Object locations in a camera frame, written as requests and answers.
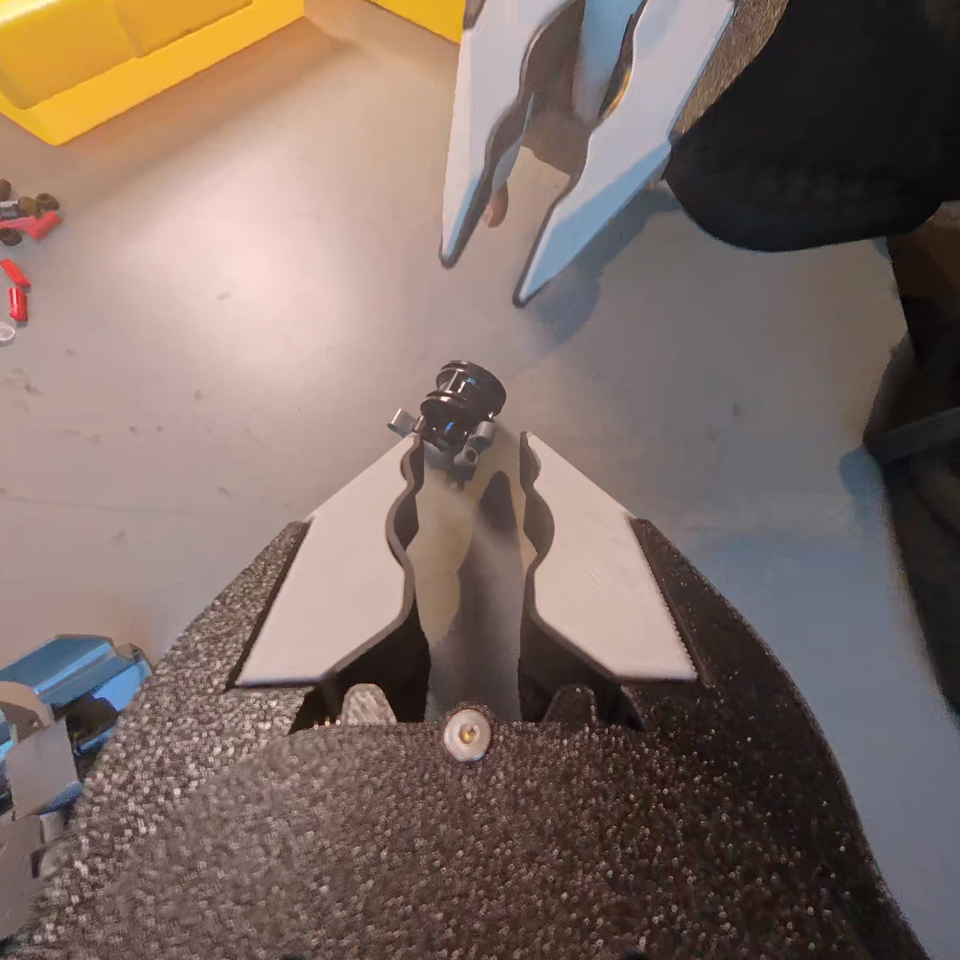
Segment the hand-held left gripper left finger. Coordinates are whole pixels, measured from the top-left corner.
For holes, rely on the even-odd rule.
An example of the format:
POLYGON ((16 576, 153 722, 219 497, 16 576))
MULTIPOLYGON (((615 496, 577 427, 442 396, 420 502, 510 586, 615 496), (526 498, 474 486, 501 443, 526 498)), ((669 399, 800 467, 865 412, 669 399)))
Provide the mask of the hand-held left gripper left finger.
POLYGON ((308 515, 237 664, 236 687, 331 678, 410 617, 409 546, 424 474, 422 441, 403 438, 308 515))

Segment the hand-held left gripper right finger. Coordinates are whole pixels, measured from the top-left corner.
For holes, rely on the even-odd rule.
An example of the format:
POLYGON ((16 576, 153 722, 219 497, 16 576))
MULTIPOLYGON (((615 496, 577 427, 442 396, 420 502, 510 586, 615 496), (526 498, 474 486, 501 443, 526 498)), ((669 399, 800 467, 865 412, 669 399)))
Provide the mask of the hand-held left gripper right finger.
POLYGON ((534 549, 523 657, 546 683, 578 668, 615 683, 695 682, 636 518, 536 434, 521 435, 519 457, 523 532, 534 549))

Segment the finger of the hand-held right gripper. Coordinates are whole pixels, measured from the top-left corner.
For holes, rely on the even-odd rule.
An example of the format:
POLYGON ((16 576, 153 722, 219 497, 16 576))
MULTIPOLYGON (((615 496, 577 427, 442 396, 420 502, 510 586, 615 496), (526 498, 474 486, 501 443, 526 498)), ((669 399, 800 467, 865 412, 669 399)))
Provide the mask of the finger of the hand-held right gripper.
POLYGON ((441 205, 444 268, 497 204, 569 33, 570 2, 466 2, 441 205))
POLYGON ((647 186, 734 13, 729 1, 646 2, 630 40, 630 77, 591 131, 579 174, 554 201, 513 293, 526 306, 647 186))

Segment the black toy wheel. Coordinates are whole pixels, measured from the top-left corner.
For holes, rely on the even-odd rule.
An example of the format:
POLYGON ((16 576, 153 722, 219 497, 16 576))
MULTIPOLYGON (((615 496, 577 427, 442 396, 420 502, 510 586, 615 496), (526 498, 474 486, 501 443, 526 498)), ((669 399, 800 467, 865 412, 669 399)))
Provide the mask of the black toy wheel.
POLYGON ((443 452, 462 450, 471 438, 492 438, 507 401, 500 380, 484 366, 450 361, 419 406, 418 435, 443 452))

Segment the grey desk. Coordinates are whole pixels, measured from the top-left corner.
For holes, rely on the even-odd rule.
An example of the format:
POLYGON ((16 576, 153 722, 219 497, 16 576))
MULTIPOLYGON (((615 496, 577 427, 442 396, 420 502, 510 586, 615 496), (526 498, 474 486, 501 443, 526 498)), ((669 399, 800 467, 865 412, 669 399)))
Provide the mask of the grey desk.
POLYGON ((2 662, 48 637, 162 654, 287 522, 396 440, 438 369, 649 519, 791 673, 930 957, 958 948, 958 729, 860 440, 906 334, 881 243, 754 254, 642 195, 523 310, 564 178, 438 259, 455 46, 318 6, 60 147, 2 121, 2 177, 64 225, 13 252, 2 347, 2 662))

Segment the yellow storage bin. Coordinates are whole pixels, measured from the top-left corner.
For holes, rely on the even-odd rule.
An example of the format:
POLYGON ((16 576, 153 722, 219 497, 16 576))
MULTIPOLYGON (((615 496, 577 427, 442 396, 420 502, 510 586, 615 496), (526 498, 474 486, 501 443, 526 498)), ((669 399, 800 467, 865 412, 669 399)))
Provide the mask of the yellow storage bin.
POLYGON ((461 42, 466 1, 372 1, 379 8, 447 41, 461 42))
POLYGON ((1 111, 60 146, 304 15, 303 1, 3 1, 1 111))

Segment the person in black hoodie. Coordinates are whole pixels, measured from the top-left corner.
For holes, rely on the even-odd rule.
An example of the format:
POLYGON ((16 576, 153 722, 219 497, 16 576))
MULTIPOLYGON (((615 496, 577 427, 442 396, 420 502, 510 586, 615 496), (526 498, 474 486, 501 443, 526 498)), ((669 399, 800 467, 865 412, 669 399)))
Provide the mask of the person in black hoodie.
POLYGON ((891 237, 906 322, 863 441, 942 697, 959 713, 959 233, 934 218, 891 237))

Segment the pile of small brick pieces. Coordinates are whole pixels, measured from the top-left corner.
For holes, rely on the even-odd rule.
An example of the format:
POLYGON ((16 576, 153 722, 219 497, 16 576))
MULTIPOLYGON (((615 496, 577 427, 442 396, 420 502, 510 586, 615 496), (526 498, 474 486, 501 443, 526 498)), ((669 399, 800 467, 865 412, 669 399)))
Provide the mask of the pile of small brick pieces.
POLYGON ((1 347, 15 342, 18 330, 30 320, 30 294, 34 284, 14 256, 26 240, 38 243, 63 224, 61 204, 48 192, 25 195, 1 178, 1 347))

